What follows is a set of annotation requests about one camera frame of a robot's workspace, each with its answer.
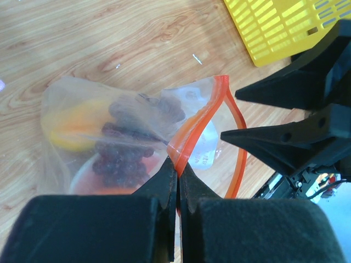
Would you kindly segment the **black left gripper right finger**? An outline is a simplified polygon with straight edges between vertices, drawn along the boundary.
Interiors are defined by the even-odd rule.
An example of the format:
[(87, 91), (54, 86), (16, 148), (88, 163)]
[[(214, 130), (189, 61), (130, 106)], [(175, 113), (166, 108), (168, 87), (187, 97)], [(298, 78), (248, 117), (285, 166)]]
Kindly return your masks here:
[(295, 199), (224, 199), (186, 166), (178, 181), (182, 262), (345, 262), (323, 211)]

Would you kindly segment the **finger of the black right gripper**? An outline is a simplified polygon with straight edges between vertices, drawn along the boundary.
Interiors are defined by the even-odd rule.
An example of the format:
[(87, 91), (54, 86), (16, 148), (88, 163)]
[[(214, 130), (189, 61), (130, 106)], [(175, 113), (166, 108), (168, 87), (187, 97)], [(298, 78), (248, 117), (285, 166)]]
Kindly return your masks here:
[(350, 20), (339, 20), (288, 66), (236, 91), (239, 100), (287, 109), (350, 105)]

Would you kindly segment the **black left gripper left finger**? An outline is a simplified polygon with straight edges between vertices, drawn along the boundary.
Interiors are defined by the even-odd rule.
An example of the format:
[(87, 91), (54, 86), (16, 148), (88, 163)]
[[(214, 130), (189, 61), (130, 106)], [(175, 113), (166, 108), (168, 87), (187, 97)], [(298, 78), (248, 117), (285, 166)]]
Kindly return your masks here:
[(167, 158), (130, 195), (44, 195), (17, 218), (1, 262), (172, 262), (177, 173)]

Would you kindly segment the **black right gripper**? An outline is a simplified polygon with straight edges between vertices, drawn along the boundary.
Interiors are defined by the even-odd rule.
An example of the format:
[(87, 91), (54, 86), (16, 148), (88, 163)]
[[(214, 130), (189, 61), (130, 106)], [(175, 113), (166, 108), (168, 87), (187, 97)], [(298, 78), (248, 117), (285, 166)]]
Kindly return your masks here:
[(316, 203), (325, 192), (350, 182), (348, 106), (330, 104), (299, 122), (224, 131), (220, 138), (276, 171), (254, 194), (256, 199)]

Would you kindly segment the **dark grape bunch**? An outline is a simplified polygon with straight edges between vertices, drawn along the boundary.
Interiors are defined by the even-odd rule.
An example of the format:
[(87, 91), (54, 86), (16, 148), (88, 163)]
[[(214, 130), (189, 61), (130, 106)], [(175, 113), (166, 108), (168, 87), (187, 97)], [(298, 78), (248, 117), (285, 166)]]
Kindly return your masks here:
[(104, 124), (103, 137), (95, 144), (100, 159), (94, 163), (94, 171), (143, 176), (146, 168), (140, 161), (167, 146), (185, 120), (181, 105), (173, 95), (119, 96), (109, 106), (113, 121)]

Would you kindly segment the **clear zip bag orange zipper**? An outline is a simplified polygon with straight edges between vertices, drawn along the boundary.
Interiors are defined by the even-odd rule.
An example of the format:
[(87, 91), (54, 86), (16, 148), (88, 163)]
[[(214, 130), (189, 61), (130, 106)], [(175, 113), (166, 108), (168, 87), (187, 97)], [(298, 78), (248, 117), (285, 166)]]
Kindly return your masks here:
[(221, 133), (246, 127), (227, 75), (156, 95), (63, 77), (43, 93), (41, 193), (125, 195), (169, 158), (215, 193), (235, 198), (247, 153)]

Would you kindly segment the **yellow green mango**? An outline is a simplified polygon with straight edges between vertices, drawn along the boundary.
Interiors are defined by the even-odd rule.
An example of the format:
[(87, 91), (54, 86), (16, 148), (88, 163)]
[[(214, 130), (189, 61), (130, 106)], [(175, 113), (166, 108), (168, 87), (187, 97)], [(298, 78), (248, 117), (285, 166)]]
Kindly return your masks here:
[(87, 100), (71, 108), (54, 110), (41, 118), (44, 135), (58, 148), (72, 152), (91, 150), (106, 122), (112, 122), (106, 100)]

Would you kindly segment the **watermelon slice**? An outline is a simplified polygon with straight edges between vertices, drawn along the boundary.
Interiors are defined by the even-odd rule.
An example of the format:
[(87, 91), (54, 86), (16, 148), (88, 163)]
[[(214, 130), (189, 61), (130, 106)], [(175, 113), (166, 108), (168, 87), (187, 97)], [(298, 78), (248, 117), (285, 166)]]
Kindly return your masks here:
[(68, 193), (70, 195), (129, 195), (135, 192), (160, 169), (165, 156), (154, 153), (140, 162), (146, 168), (145, 174), (135, 175), (124, 173), (118, 175), (97, 174), (94, 163), (100, 159), (98, 154), (93, 155), (76, 172), (71, 181)]

